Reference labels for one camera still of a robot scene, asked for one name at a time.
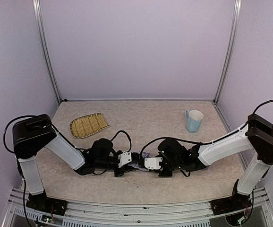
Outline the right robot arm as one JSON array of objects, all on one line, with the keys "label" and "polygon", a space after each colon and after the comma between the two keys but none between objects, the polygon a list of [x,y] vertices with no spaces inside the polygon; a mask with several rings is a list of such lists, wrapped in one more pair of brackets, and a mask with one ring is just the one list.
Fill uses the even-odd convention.
[{"label": "right robot arm", "polygon": [[158,146],[159,176],[171,177],[179,170],[185,177],[202,170],[226,157],[253,150],[252,161],[240,179],[237,179],[232,195],[211,202],[214,215],[241,210],[253,203],[250,194],[256,184],[273,165],[273,124],[257,114],[248,116],[245,127],[240,127],[223,138],[207,144],[199,143],[186,149],[176,139],[165,139]]}]

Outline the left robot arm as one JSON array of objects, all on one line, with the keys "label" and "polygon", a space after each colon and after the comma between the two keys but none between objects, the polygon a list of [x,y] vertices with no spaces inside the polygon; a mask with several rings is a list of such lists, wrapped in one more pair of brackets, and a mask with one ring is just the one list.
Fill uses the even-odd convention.
[{"label": "left robot arm", "polygon": [[64,210],[67,202],[47,196],[36,160],[37,153],[46,149],[66,163],[78,175],[94,175],[96,169],[114,171],[115,176],[122,176],[125,167],[132,162],[132,153],[115,151],[112,140],[99,139],[89,149],[73,145],[51,122],[47,114],[23,115],[12,119],[3,132],[12,127],[13,149],[5,149],[15,155],[19,172],[23,177],[25,189],[29,191],[28,208],[48,212]]}]

